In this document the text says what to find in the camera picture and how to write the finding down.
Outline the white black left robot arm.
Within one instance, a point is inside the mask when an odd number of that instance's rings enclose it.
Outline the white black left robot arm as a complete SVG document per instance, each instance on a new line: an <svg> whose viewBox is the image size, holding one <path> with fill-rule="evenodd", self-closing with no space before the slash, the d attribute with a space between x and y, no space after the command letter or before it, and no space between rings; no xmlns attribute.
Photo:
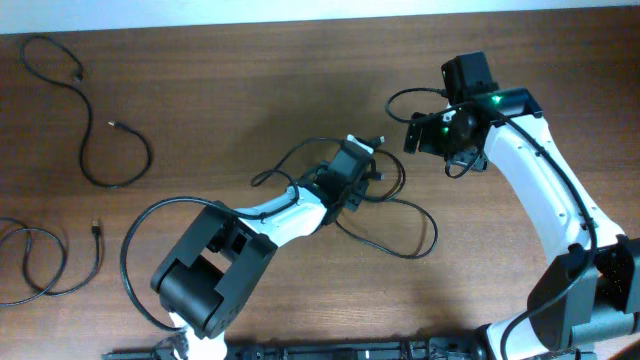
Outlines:
<svg viewBox="0 0 640 360"><path fill-rule="evenodd" d="M266 203L228 213L207 205L160 263L151 288L179 328L171 359L223 359L224 332L238 316L276 251L356 209L375 146L353 135L333 160Z"/></svg>

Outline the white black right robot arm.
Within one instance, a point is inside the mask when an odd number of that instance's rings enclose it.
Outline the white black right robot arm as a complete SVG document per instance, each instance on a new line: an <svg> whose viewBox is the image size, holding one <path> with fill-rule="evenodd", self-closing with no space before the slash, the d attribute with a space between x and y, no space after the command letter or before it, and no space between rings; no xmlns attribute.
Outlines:
<svg viewBox="0 0 640 360"><path fill-rule="evenodd" d="M482 52L441 67L446 109L414 113L404 150L463 174L495 165L534 225L548 268L520 314L479 328L474 359L528 359L639 331L639 242L596 204L525 88L501 89Z"/></svg>

